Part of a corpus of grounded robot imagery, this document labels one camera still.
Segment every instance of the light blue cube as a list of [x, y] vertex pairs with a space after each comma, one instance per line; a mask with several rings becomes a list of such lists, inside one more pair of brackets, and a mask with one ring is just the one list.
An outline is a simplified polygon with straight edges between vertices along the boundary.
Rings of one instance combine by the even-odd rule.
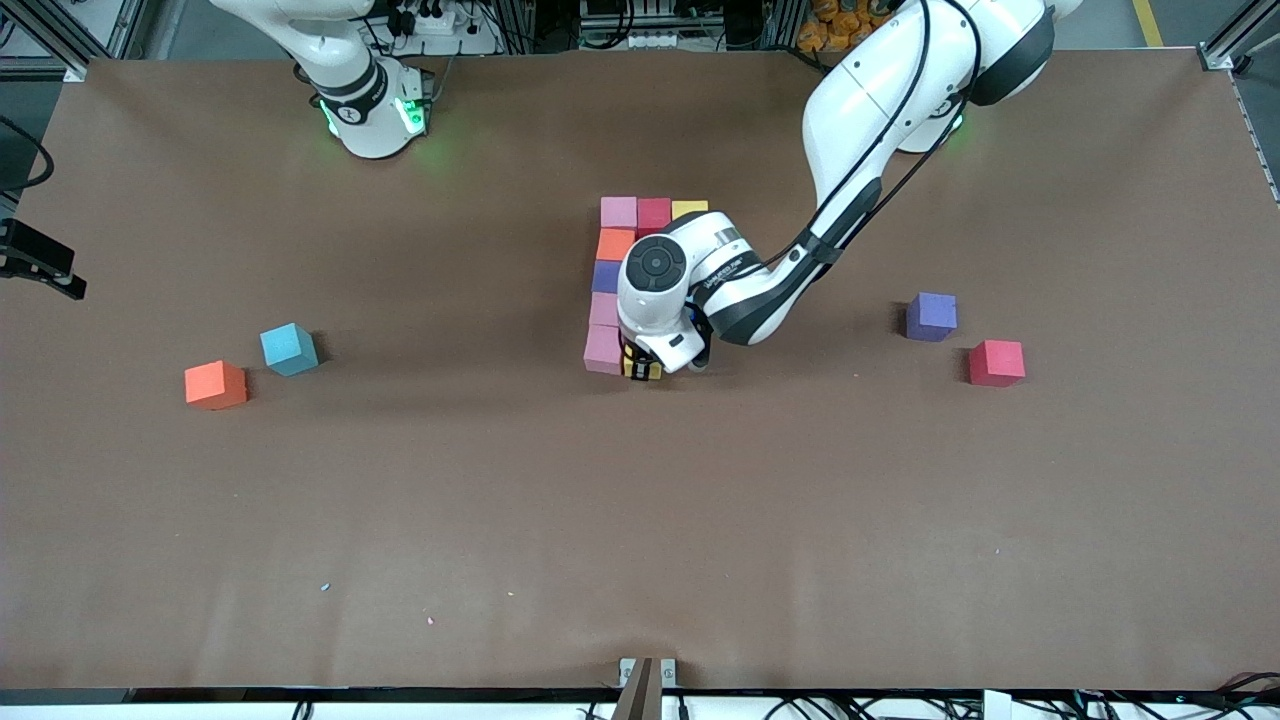
[[284, 377], [303, 373], [320, 364], [311, 333], [300, 328], [297, 323], [266, 331], [260, 337], [266, 366]]

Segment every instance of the orange objects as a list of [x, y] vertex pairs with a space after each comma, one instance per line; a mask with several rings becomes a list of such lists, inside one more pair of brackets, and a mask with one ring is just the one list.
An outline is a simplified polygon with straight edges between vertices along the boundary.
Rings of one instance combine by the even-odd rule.
[[202, 410], [224, 410], [248, 400], [244, 370], [225, 360], [189, 368], [184, 373], [187, 405]]
[[831, 32], [835, 35], [854, 35], [863, 22], [858, 19], [858, 13], [837, 13], [831, 20]]
[[827, 36], [827, 50], [831, 51], [849, 50], [850, 45], [851, 42], [847, 35], [836, 35], [835, 32], [832, 32], [831, 35]]
[[635, 231], [604, 228], [600, 231], [600, 243], [595, 247], [596, 260], [626, 260], [627, 251], [636, 242]]
[[806, 22], [800, 26], [800, 36], [796, 47], [805, 53], [817, 53], [827, 45], [827, 26], [823, 23]]
[[836, 17], [840, 12], [840, 3], [836, 0], [812, 0], [813, 14], [818, 17], [822, 22], [831, 22], [831, 18]]

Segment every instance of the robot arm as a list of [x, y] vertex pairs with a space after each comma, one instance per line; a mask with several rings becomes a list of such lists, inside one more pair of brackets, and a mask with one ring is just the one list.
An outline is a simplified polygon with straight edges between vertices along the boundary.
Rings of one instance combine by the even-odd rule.
[[685, 215], [627, 255], [618, 279], [625, 338], [667, 372], [699, 368], [709, 333], [686, 302], [722, 340], [769, 337], [865, 224], [893, 151], [916, 133], [936, 149], [965, 100], [1019, 92], [1052, 46], [1043, 0], [909, 0], [809, 97], [804, 143], [818, 210], [781, 261], [762, 263], [723, 213]]
[[374, 0], [212, 0], [297, 60], [320, 95], [332, 132], [361, 158], [394, 155], [426, 132], [431, 76], [374, 58], [351, 19]]

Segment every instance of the red cube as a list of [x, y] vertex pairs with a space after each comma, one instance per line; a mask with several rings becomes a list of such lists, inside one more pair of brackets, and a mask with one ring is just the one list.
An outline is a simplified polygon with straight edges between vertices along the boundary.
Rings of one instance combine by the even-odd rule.
[[1025, 377], [1020, 342], [984, 340], [969, 351], [969, 382], [975, 386], [1009, 387]]
[[669, 197], [641, 197], [636, 200], [636, 237], [653, 234], [671, 224]]

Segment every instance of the foam cube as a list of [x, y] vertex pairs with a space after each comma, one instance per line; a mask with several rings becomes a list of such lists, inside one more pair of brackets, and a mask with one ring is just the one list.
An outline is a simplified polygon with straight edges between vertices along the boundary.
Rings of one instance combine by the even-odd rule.
[[653, 234], [671, 223], [669, 197], [641, 197], [636, 200], [636, 234]]
[[591, 274], [591, 292], [618, 292], [618, 270], [622, 263], [612, 260], [596, 260], [595, 270]]
[[617, 228], [604, 228], [600, 231], [600, 242], [595, 246], [596, 260], [626, 260], [627, 251], [636, 242], [636, 231], [623, 231]]
[[635, 197], [602, 197], [600, 199], [600, 227], [635, 229], [636, 227], [636, 199]]
[[612, 292], [591, 293], [590, 325], [604, 325], [607, 328], [618, 327], [618, 296]]
[[266, 366], [284, 377], [303, 373], [320, 364], [311, 333], [297, 323], [266, 331], [260, 338]]
[[618, 343], [618, 328], [589, 325], [586, 329], [586, 350], [582, 351], [582, 364], [593, 373], [621, 375], [622, 346]]
[[984, 340], [969, 351], [969, 382], [975, 386], [1009, 387], [1025, 377], [1020, 342]]
[[959, 327], [956, 296], [922, 292], [906, 307], [906, 337], [942, 342]]
[[672, 200], [671, 201], [671, 219], [675, 220], [681, 215], [687, 215], [689, 213], [705, 213], [709, 205], [705, 200]]
[[244, 370], [225, 360], [188, 368], [183, 373], [187, 405], [202, 410], [225, 410], [248, 400]]

